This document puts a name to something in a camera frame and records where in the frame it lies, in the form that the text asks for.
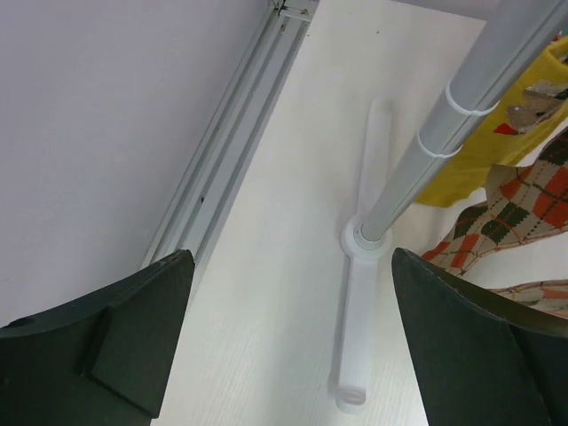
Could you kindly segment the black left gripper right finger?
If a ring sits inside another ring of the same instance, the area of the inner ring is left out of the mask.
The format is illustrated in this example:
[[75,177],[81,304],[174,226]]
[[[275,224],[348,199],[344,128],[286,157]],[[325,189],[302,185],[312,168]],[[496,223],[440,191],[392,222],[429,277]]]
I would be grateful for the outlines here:
[[430,425],[565,425],[567,321],[397,248],[391,270]]

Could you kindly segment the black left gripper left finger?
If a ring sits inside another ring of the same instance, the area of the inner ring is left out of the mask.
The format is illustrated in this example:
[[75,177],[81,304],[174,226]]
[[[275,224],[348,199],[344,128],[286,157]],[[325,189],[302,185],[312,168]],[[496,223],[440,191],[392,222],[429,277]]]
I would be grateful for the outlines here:
[[159,417],[192,288],[180,249],[1,329],[3,425],[148,425]]

